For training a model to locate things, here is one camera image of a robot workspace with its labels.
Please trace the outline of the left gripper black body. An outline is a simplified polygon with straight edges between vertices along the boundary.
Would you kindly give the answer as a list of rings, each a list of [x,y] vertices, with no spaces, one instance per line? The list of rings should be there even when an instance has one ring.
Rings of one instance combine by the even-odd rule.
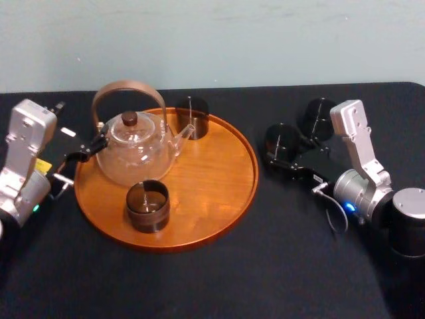
[[[66,142],[68,138],[74,136],[78,136],[76,132],[66,127],[58,127],[52,140],[36,159],[35,169],[50,183],[47,197],[53,201],[57,200],[74,183],[70,172],[79,161],[65,162],[64,159]]]

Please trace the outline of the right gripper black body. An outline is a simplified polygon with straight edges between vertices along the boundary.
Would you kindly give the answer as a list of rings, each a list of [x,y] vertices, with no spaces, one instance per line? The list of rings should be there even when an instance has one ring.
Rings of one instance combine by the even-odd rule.
[[[300,150],[293,162],[295,173],[293,179],[301,181],[310,189],[321,183],[327,183],[322,189],[326,195],[332,195],[337,177],[336,164],[330,158],[329,150]]]

